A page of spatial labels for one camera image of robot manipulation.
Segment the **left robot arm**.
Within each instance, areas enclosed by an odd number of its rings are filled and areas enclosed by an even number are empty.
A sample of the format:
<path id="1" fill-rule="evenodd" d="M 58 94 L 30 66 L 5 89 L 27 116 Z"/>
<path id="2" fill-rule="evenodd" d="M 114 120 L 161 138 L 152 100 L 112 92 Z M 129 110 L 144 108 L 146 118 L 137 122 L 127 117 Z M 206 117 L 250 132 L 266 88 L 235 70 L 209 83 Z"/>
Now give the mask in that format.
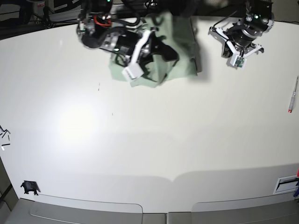
<path id="1" fill-rule="evenodd" d="M 210 31 L 224 41 L 221 56 L 230 58 L 231 65 L 241 67 L 241 63 L 250 55 L 264 52 L 264 48 L 255 44 L 254 40 L 273 28 L 275 20 L 272 4 L 271 0 L 248 0 L 245 4 L 245 14 L 230 28 L 224 30 L 218 25 L 235 15 L 237 10 L 210 27 Z"/>

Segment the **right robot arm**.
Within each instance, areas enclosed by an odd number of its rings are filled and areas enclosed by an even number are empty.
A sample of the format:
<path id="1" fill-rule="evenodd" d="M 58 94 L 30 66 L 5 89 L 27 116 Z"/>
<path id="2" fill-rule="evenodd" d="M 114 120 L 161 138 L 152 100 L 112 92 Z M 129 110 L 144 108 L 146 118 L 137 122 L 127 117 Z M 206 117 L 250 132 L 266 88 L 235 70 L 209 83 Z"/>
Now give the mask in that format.
<path id="1" fill-rule="evenodd" d="M 133 10 L 134 22 L 111 15 L 113 1 L 85 0 L 78 16 L 77 35 L 89 49 L 110 52 L 114 63 L 121 67 L 121 75 L 128 82 L 145 74 L 145 66 L 154 56 L 163 62 L 176 63 L 178 53 L 156 35 L 159 28 Z"/>

